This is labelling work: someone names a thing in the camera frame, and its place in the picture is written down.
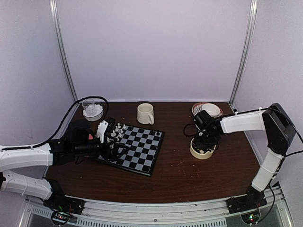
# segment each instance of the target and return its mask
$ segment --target white bowl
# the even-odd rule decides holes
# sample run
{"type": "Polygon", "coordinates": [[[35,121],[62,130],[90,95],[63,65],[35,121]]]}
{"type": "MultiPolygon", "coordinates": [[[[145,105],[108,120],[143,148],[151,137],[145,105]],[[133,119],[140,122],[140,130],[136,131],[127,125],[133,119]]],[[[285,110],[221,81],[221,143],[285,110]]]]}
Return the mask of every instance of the white bowl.
{"type": "Polygon", "coordinates": [[[95,116],[87,116],[85,110],[83,110],[83,116],[85,117],[86,120],[88,120],[89,122],[94,122],[99,120],[102,115],[103,115],[103,107],[101,105],[95,105],[96,108],[96,115],[95,116]]]}
{"type": "Polygon", "coordinates": [[[205,110],[211,117],[217,117],[221,114],[220,108],[212,103],[203,104],[202,110],[205,110]]]}
{"type": "Polygon", "coordinates": [[[205,107],[203,107],[204,105],[206,105],[205,106],[206,108],[211,107],[211,106],[215,106],[215,107],[219,108],[218,106],[216,106],[215,104],[212,104],[212,103],[196,103],[191,108],[191,111],[192,111],[193,115],[196,116],[197,113],[201,112],[202,110],[206,110],[211,117],[218,117],[218,116],[221,116],[223,114],[223,111],[221,110],[221,108],[219,108],[219,111],[220,111],[219,114],[214,115],[214,114],[211,113],[213,110],[210,109],[210,111],[209,111],[208,108],[205,109],[205,107]]]}
{"type": "Polygon", "coordinates": [[[213,155],[213,152],[214,152],[214,149],[212,151],[207,151],[205,153],[198,153],[195,151],[195,149],[193,148],[193,142],[194,142],[194,139],[193,138],[190,142],[190,147],[189,147],[189,150],[190,150],[190,153],[195,157],[195,158],[198,158],[198,159],[208,159],[210,158],[212,155],[213,155]]]}
{"type": "Polygon", "coordinates": [[[99,113],[98,115],[96,116],[93,116],[93,117],[86,117],[85,115],[83,115],[85,117],[86,120],[88,120],[89,122],[95,122],[97,120],[99,120],[103,115],[103,111],[101,113],[99,113]]]}

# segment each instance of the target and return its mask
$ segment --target white backdrop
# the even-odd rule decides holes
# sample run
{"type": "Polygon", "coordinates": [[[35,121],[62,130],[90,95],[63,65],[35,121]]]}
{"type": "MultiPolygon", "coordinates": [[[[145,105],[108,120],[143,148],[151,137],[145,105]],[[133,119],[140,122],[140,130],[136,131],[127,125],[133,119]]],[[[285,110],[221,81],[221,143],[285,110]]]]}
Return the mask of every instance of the white backdrop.
{"type": "Polygon", "coordinates": [[[227,101],[250,0],[60,0],[78,97],[227,101]]]}
{"type": "MultiPolygon", "coordinates": [[[[72,104],[49,0],[0,1],[0,144],[49,138],[72,104]]],[[[18,172],[42,177],[45,167],[18,172]]],[[[25,197],[0,192],[0,226],[17,226],[25,197]]]]}
{"type": "MultiPolygon", "coordinates": [[[[254,36],[244,76],[236,96],[239,111],[282,105],[303,135],[303,2],[259,1],[254,36]]],[[[264,132],[250,134],[260,161],[266,155],[264,132]]],[[[302,150],[298,140],[289,152],[302,150]]],[[[280,181],[295,226],[302,227],[303,154],[290,156],[277,179],[280,181]]]]}

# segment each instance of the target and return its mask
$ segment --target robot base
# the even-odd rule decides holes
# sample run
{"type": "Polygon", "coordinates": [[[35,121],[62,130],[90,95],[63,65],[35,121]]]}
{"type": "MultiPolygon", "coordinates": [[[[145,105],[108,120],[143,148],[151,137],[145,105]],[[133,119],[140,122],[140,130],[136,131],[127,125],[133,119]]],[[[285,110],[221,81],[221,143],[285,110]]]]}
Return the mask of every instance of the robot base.
{"type": "Polygon", "coordinates": [[[261,207],[267,204],[266,199],[264,199],[264,194],[260,199],[258,199],[258,201],[255,201],[254,203],[248,203],[247,201],[248,201],[247,195],[228,199],[226,201],[226,204],[229,213],[233,214],[233,213],[253,210],[257,208],[257,205],[261,207]]]}

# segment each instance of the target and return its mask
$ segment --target mug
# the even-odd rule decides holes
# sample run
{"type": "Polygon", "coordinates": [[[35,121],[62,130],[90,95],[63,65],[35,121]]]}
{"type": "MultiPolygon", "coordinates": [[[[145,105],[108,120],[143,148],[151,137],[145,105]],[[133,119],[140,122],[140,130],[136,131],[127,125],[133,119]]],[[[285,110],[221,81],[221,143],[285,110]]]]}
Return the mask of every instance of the mug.
{"type": "Polygon", "coordinates": [[[153,106],[149,103],[142,103],[137,108],[137,120],[141,124],[154,124],[153,106]]]}

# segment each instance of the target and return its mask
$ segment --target wooden table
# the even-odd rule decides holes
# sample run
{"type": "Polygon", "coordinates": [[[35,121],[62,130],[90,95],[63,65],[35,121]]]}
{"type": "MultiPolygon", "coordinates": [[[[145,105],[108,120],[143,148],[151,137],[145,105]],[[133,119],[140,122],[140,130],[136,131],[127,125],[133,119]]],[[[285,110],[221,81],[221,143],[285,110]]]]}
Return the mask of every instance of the wooden table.
{"type": "MultiPolygon", "coordinates": [[[[111,103],[108,116],[116,122],[165,132],[151,177],[87,158],[80,165],[68,163],[50,167],[46,178],[57,180],[67,195],[114,202],[204,201],[245,193],[259,164],[243,132],[224,135],[213,156],[199,160],[189,152],[191,138],[182,133],[184,125],[193,122],[191,107],[194,103],[152,103],[153,126],[137,122],[138,104],[111,103]]],[[[232,112],[227,103],[216,104],[224,113],[232,112]]],[[[80,107],[73,120],[82,118],[80,107]]],[[[91,124],[93,130],[98,123],[91,124]]]]}

